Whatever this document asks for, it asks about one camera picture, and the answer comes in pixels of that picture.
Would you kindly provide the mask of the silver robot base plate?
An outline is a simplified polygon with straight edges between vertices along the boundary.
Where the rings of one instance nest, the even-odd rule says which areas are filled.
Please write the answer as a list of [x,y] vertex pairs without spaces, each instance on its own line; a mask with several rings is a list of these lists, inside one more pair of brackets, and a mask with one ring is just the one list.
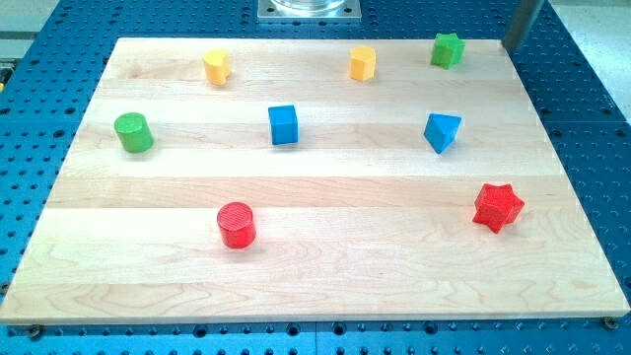
[[359,0],[258,0],[260,23],[357,23],[362,19]]

